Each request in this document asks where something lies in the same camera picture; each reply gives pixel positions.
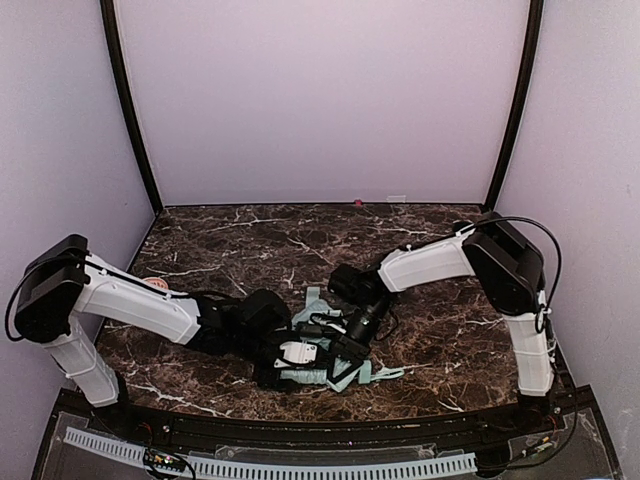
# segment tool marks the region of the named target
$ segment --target lavender wall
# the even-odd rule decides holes
[[[98,1],[0,6],[0,309],[36,255],[72,232],[123,267],[152,220]],[[95,333],[97,324],[89,322]],[[63,380],[35,345],[0,340],[2,478],[31,476]]]
[[[556,329],[591,383],[623,470],[640,478],[640,6],[545,6],[531,91],[499,202],[557,233]]]
[[[482,202],[528,1],[119,1],[168,204]]]

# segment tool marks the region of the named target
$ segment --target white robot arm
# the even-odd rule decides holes
[[[161,289],[89,253],[87,239],[79,235],[30,264],[21,287],[15,327],[22,337],[12,338],[7,328],[9,338],[40,343],[95,407],[117,403],[124,384],[80,326],[81,313],[119,320],[213,355],[235,353],[266,365],[297,359],[296,342],[280,350],[291,340],[286,328],[291,315],[275,293],[258,290],[237,300]]]
[[[473,266],[463,245],[475,233],[471,229],[452,238],[426,245],[417,250],[396,250],[381,263],[378,274],[390,292],[402,292],[423,283],[445,278],[475,276]],[[515,286],[503,285],[514,289]],[[545,291],[535,292],[537,306],[519,315],[502,317],[509,327],[513,350],[518,364],[518,389],[522,395],[544,397],[553,383],[550,345],[545,331],[536,331],[536,322],[544,314]]]

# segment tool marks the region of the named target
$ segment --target brown marble surface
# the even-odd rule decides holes
[[[308,286],[326,292],[339,263],[364,267],[381,252],[449,233],[477,219],[475,206],[269,205],[165,210],[133,268],[175,290],[216,289],[242,296],[280,294],[292,312]],[[309,386],[292,394],[258,389],[252,367],[212,357],[108,321],[98,350],[121,372],[132,400],[171,411],[285,421],[363,421],[477,410],[515,401],[517,371],[506,326],[475,279],[447,280],[401,295],[400,327],[372,344],[374,371],[409,366],[400,379],[350,385],[337,394]]]

